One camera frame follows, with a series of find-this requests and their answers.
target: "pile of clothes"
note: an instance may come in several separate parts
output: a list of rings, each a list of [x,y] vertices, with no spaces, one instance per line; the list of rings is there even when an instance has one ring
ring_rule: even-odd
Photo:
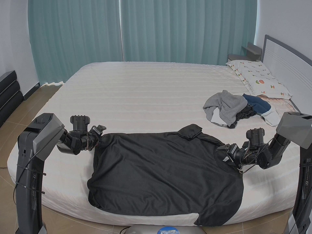
[[[227,90],[211,96],[203,109],[210,122],[228,128],[235,128],[240,119],[247,119],[256,114],[261,115],[270,126],[277,126],[280,121],[275,107],[265,100],[245,94],[232,95]]]

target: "gray nightstand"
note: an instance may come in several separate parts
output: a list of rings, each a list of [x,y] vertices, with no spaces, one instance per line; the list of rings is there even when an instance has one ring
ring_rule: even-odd
[[[247,43],[247,47],[242,46],[242,48],[246,50],[245,56],[229,54],[228,55],[228,61],[232,61],[232,60],[249,60],[249,61],[260,60],[261,54],[262,54],[261,48],[259,48],[256,45],[253,45],[251,42]]]

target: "curtain fold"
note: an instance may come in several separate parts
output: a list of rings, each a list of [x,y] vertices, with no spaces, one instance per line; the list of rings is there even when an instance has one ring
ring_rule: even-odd
[[[125,61],[224,65],[253,42],[257,0],[120,0]]]
[[[91,62],[123,61],[119,0],[28,0],[40,84],[67,81]]]

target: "blue round logo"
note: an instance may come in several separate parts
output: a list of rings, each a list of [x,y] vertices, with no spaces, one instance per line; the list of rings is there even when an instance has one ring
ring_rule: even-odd
[[[157,234],[180,234],[180,232],[174,228],[174,227],[171,227],[171,226],[166,226],[164,228],[161,228]]]

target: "black furniture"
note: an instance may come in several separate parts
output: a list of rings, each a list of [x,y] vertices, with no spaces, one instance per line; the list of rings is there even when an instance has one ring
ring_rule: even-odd
[[[0,127],[23,99],[16,72],[11,71],[0,76]]]
[[[232,60],[249,60],[249,61],[260,60],[261,54],[262,54],[261,48],[252,44],[251,42],[247,43],[247,47],[242,46],[242,48],[246,50],[245,56],[229,54],[228,55],[228,61],[232,61]]]

